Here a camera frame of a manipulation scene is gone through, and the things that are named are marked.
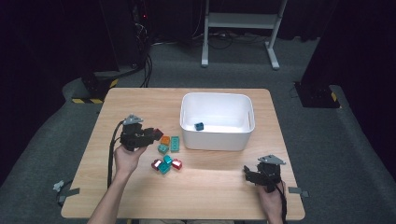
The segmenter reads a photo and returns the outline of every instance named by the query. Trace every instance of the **human arm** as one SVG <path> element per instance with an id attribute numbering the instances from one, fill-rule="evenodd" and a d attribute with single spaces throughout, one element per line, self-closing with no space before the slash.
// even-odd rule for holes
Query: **human arm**
<path id="1" fill-rule="evenodd" d="M 119 212 L 122 193 L 128 183 L 129 177 L 134 172 L 140 156 L 147 147 L 129 151 L 121 145 L 114 150 L 116 173 L 110 187 L 96 206 L 88 223 L 115 223 Z"/>
<path id="2" fill-rule="evenodd" d="M 284 193 L 285 183 L 281 181 L 277 187 Z M 260 203 L 262 211 L 267 217 L 269 224 L 283 224 L 282 220 L 282 199 L 280 192 L 275 189 L 272 192 L 267 192 L 265 186 L 257 185 L 259 192 Z"/>

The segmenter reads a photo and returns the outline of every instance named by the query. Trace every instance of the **person's left hand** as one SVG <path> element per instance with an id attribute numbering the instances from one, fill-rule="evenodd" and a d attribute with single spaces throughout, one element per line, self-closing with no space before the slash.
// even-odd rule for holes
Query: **person's left hand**
<path id="1" fill-rule="evenodd" d="M 135 151 L 129 151 L 124 145 L 120 145 L 114 150 L 116 160 L 116 176 L 129 178 L 139 163 L 139 158 L 145 152 L 147 147 L 140 147 Z"/>

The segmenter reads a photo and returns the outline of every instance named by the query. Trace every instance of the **table top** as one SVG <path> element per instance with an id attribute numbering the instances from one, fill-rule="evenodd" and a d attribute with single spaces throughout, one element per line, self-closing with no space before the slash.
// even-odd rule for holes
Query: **table top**
<path id="1" fill-rule="evenodd" d="M 244 150 L 209 151 L 184 147 L 179 116 L 182 98 L 189 92 L 240 93 L 250 98 L 256 127 Z M 71 189 L 79 188 L 79 194 L 66 199 L 62 210 L 64 217 L 91 216 L 107 189 L 111 137 L 117 124 L 132 113 L 144 120 L 143 129 L 158 128 L 164 135 L 179 136 L 179 152 L 168 152 L 168 155 L 182 161 L 183 166 L 162 175 L 151 167 L 154 160 L 163 157 L 157 150 L 160 143 L 155 141 L 148 146 L 124 190 L 119 218 L 265 219 L 257 190 L 253 183 L 245 180 L 243 167 L 246 165 L 257 171 L 258 158 L 270 154 L 286 162 L 281 166 L 286 187 L 297 187 L 268 90 L 114 88 L 106 96 L 71 186 Z M 286 196 L 287 220 L 303 219 L 300 195 L 287 192 Z"/>

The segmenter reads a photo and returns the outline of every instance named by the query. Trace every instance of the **white container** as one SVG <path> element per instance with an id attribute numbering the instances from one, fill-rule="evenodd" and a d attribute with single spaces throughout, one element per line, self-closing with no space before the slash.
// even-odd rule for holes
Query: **white container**
<path id="1" fill-rule="evenodd" d="M 204 129 L 196 131 L 200 122 Z M 255 127 L 253 105 L 243 94 L 191 92 L 181 103 L 180 126 L 187 148 L 239 151 Z"/>

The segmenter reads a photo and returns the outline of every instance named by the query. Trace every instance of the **white metal frame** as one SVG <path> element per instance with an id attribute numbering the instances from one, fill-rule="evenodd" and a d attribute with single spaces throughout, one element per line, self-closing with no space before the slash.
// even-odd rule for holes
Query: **white metal frame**
<path id="1" fill-rule="evenodd" d="M 274 52 L 274 44 L 276 35 L 282 22 L 283 12 L 285 11 L 288 0 L 281 0 L 280 9 L 277 14 L 239 14 L 239 13 L 211 13 L 209 12 L 209 0 L 206 0 L 205 6 L 205 29 L 204 29 L 204 44 L 202 48 L 202 67 L 209 65 L 209 48 L 208 36 L 209 27 L 233 27 L 233 28 L 255 28 L 255 29 L 270 29 L 273 30 L 269 42 L 265 42 L 268 56 L 271 61 L 273 69 L 279 69 L 279 63 Z"/>

